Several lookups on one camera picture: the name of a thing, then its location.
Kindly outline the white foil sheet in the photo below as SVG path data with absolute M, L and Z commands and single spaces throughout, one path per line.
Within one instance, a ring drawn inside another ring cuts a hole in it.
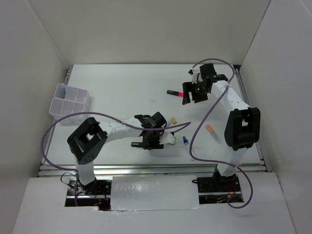
M 192 210 L 199 208 L 194 175 L 115 176 L 112 211 Z

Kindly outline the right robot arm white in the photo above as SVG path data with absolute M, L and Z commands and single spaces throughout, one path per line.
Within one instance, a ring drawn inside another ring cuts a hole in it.
M 192 80 L 184 82 L 182 104 L 191 101 L 199 103 L 208 99 L 208 94 L 217 98 L 229 114 L 224 130 L 224 139 L 230 152 L 225 163 L 218 163 L 213 175 L 213 186 L 224 191 L 236 177 L 237 167 L 243 156 L 259 140 L 260 110 L 245 103 L 230 86 L 230 80 L 224 74 L 218 74 L 212 63 L 203 64 L 198 70 L 189 71 Z

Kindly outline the blue cap spray bottle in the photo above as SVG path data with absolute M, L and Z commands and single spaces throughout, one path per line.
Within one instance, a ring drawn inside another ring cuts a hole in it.
M 187 151 L 187 154 L 190 156 L 190 160 L 195 161 L 195 159 L 194 159 L 195 154 L 190 147 L 190 143 L 189 143 L 188 139 L 185 136 L 183 136 L 183 143 L 184 143 L 185 150 Z

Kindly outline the orange cap clear tube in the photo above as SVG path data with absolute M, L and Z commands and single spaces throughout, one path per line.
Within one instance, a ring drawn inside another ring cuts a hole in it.
M 216 142 L 220 143 L 221 139 L 219 138 L 218 134 L 215 132 L 213 127 L 210 124 L 208 124 L 206 125 L 206 128 L 210 132 L 210 134 L 213 136 L 213 138 L 216 140 Z

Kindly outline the yellow black highlighter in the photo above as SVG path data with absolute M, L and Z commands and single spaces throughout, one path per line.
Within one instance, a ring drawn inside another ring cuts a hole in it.
M 131 146 L 132 147 L 137 147 L 137 148 L 142 148 L 143 147 L 143 143 L 142 142 L 132 142 Z

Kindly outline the pink black highlighter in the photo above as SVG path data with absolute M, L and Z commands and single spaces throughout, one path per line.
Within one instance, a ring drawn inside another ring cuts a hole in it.
M 183 97 L 184 94 L 182 92 L 173 91 L 173 90 L 167 90 L 167 94 L 177 97 Z

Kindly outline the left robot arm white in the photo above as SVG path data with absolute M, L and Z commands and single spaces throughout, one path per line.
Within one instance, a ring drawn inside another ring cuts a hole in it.
M 135 115 L 125 123 L 135 128 L 113 122 L 104 123 L 104 127 L 101 128 L 94 117 L 89 117 L 68 137 L 67 143 L 76 160 L 78 187 L 84 194 L 93 194 L 96 190 L 97 179 L 93 161 L 104 144 L 127 137 L 142 137 L 142 142 L 132 142 L 131 146 L 144 150 L 164 148 L 160 143 L 164 131 L 146 131 L 146 128 L 167 126 L 167 121 L 161 113 L 157 112 L 152 116 Z

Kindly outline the near translucent organizer box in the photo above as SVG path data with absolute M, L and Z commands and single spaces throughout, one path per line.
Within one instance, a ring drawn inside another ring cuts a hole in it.
M 53 98 L 51 105 L 50 105 L 49 114 L 55 120 L 58 120 L 69 114 L 87 112 L 87 111 L 88 110 L 86 109 L 83 103 L 60 99 L 60 98 Z M 65 125 L 65 126 L 80 125 L 86 120 L 87 117 L 88 117 L 88 114 L 71 116 L 69 118 L 62 120 L 60 124 Z

